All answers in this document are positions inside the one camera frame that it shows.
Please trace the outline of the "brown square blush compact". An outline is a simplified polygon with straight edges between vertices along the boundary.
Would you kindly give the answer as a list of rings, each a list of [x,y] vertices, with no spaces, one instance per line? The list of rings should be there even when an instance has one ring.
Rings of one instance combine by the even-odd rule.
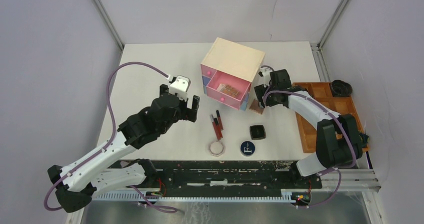
[[[264,112],[264,108],[260,106],[260,102],[257,99],[253,99],[252,103],[249,106],[249,110],[260,115],[262,115]]]

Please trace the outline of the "colourful eyeshadow palette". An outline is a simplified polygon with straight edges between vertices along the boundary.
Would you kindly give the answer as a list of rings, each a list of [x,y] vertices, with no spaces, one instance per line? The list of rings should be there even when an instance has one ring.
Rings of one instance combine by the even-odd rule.
[[[217,91],[223,91],[226,88],[226,84],[219,84],[219,86],[217,87]]]

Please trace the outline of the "nude eyeshadow palette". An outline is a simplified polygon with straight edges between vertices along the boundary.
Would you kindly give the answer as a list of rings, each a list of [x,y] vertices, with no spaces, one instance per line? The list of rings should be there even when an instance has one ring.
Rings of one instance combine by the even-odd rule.
[[[231,85],[227,85],[226,88],[221,92],[233,98],[237,98],[240,93],[238,89],[234,88]]]

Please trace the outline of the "pink drawer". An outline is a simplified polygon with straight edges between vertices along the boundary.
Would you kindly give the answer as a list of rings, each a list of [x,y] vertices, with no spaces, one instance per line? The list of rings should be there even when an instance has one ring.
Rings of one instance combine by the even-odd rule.
[[[237,110],[246,110],[251,82],[216,71],[212,77],[202,76],[204,93]]]

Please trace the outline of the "pastel wooden drawer chest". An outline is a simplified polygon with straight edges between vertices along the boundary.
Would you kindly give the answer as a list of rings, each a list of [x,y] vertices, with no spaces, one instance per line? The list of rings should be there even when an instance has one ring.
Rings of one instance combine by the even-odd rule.
[[[216,38],[200,64],[201,76],[212,77],[221,71],[253,83],[265,55],[263,51]]]

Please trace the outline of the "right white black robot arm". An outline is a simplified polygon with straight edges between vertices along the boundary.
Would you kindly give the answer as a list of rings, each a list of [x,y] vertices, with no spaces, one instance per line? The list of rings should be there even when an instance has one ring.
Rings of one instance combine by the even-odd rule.
[[[295,111],[316,130],[315,152],[295,163],[289,182],[301,188],[311,175],[325,175],[341,168],[351,168],[362,157],[362,139],[355,117],[340,114],[314,99],[300,86],[293,86],[287,70],[275,71],[261,66],[263,84],[255,86],[258,105],[264,109],[276,105]]]

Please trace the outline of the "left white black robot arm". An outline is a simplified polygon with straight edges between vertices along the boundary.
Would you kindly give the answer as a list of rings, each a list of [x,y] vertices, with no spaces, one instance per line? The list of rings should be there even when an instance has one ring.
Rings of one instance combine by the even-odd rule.
[[[194,95],[192,106],[188,107],[187,99],[180,99],[171,87],[162,84],[159,97],[129,116],[105,143],[69,165],[50,167],[47,172],[53,186],[48,194],[55,193],[58,209],[72,213],[115,189],[140,184],[154,186],[157,171],[148,159],[133,160],[126,167],[111,166],[156,141],[178,121],[196,122],[199,105],[199,96]]]

